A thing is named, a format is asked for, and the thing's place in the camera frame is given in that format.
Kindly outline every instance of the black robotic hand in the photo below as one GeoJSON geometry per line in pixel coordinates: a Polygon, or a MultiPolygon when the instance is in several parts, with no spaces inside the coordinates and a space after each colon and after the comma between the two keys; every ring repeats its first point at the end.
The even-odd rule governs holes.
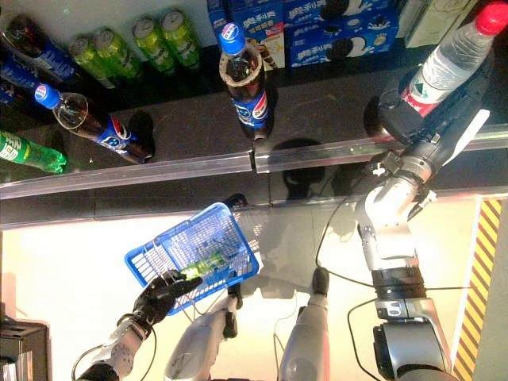
{"type": "Polygon", "coordinates": [[[201,278],[186,280],[184,274],[175,270],[168,271],[163,278],[155,278],[134,302],[135,320],[150,332],[152,325],[162,321],[175,306],[177,298],[191,292],[201,282],[201,278]]]}

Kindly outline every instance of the floor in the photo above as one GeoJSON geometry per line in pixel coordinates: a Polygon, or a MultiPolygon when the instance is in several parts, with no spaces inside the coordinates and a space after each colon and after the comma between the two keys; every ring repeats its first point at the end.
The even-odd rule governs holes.
{"type": "MultiPolygon", "coordinates": [[[[466,282],[477,201],[443,198],[410,223],[427,287],[461,286],[466,282]]],[[[275,379],[273,333],[285,344],[298,307],[308,300],[315,251],[334,206],[325,203],[254,208],[238,216],[247,238],[259,243],[264,267],[243,285],[246,298],[237,315],[239,334],[221,345],[212,368],[213,377],[275,379]]],[[[68,380],[79,354],[104,342],[116,320],[131,310],[141,288],[125,266],[124,254],[188,216],[81,221],[3,232],[2,301],[13,318],[50,325],[53,381],[68,380]]],[[[344,204],[333,219],[319,261],[342,275],[371,281],[356,234],[352,205],[344,204]]],[[[434,298],[453,352],[463,292],[430,291],[429,295],[434,298]]],[[[346,315],[354,305],[374,297],[371,288],[331,278],[332,380],[369,379],[354,359],[346,315]]],[[[214,299],[212,295],[200,306],[208,306],[214,299]]],[[[374,373],[377,371],[371,330],[379,323],[372,305],[361,307],[352,315],[359,357],[374,373]]],[[[158,324],[156,359],[147,379],[162,379],[167,359],[187,326],[184,314],[158,324]]],[[[133,373],[126,381],[139,380],[144,374],[152,356],[152,340],[149,338],[141,347],[133,373]]],[[[78,367],[78,374],[89,359],[85,358],[78,367]]]]}

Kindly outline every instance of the blue box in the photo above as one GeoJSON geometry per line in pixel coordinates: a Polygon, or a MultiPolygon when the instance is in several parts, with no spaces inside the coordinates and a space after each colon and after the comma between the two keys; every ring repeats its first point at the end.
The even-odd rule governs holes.
{"type": "Polygon", "coordinates": [[[225,0],[207,0],[206,6],[208,8],[208,18],[214,30],[217,44],[219,44],[219,36],[222,28],[230,21],[225,0]]]}
{"type": "Polygon", "coordinates": [[[369,12],[372,10],[385,10],[393,0],[349,0],[341,8],[325,9],[327,0],[284,0],[284,25],[286,27],[304,25],[324,21],[327,14],[330,17],[345,17],[369,12]]]}
{"type": "Polygon", "coordinates": [[[233,21],[260,51],[264,70],[284,67],[282,0],[229,0],[228,5],[233,21]]]}
{"type": "Polygon", "coordinates": [[[290,66],[386,52],[394,43],[397,31],[395,10],[366,12],[287,29],[290,66]]]}

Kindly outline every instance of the blue plastic basket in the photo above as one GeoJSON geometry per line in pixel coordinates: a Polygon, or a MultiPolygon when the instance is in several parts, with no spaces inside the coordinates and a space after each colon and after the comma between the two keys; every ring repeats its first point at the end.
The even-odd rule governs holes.
{"type": "Polygon", "coordinates": [[[125,255],[130,271],[144,287],[168,270],[181,271],[220,252],[225,264],[202,275],[194,291],[179,298],[176,314],[206,296],[257,274],[259,264],[229,208],[217,202],[153,241],[125,255]]]}

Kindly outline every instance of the yellow and black striped tape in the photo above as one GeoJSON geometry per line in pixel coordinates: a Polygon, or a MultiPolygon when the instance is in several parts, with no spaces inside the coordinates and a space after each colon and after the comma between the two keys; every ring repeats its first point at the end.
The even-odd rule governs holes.
{"type": "Polygon", "coordinates": [[[475,256],[469,282],[470,289],[468,290],[459,346],[453,368],[453,373],[460,381],[472,381],[473,372],[475,371],[475,362],[482,335],[483,317],[487,308],[489,286],[494,266],[500,216],[500,201],[482,201],[476,232],[475,256]]]}

